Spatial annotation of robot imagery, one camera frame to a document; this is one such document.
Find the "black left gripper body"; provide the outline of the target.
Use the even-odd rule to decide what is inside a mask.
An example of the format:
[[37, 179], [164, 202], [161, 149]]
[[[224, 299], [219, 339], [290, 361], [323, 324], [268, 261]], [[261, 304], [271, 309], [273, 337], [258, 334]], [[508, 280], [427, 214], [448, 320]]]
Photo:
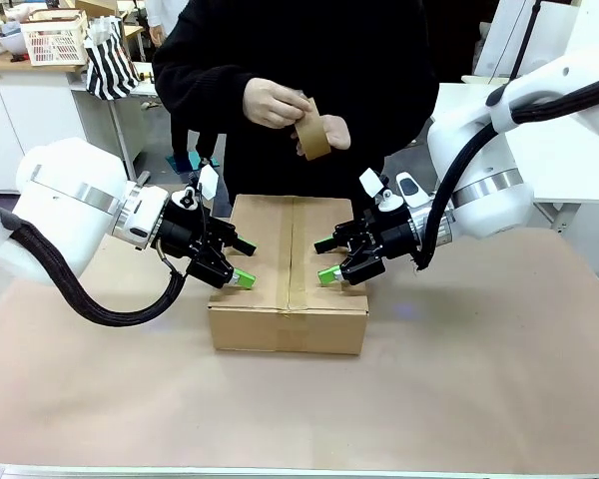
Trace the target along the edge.
[[205, 240], [210, 213], [211, 210], [204, 204], [197, 205], [194, 210], [185, 210], [175, 202], [166, 203], [157, 231], [157, 252], [170, 273], [178, 271], [168, 255], [188, 257], [192, 262], [187, 273], [216, 272]]

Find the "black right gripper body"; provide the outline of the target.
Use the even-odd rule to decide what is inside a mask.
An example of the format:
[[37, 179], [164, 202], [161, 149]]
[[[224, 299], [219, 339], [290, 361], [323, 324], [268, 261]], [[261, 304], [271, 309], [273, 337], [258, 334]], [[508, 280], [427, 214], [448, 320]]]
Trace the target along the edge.
[[374, 242], [380, 247], [380, 255], [387, 259], [412, 254], [420, 245], [406, 205], [390, 212], [382, 212], [374, 206], [366, 211], [366, 224]]

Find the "person's left hand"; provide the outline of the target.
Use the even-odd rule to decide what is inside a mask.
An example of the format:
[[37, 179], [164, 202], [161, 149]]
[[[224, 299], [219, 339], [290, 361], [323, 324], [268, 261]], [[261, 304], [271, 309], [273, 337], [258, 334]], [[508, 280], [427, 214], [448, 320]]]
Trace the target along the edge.
[[336, 150], [348, 150], [351, 136], [345, 119], [334, 115], [322, 115], [320, 118], [328, 144]]

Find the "person's right hand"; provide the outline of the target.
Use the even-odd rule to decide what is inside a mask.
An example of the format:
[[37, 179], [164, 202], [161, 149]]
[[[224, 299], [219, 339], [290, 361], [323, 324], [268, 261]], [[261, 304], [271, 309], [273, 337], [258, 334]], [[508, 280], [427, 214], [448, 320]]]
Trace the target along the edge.
[[243, 113], [256, 125], [282, 129], [301, 120], [310, 111], [308, 99], [273, 81], [252, 78], [245, 86]]

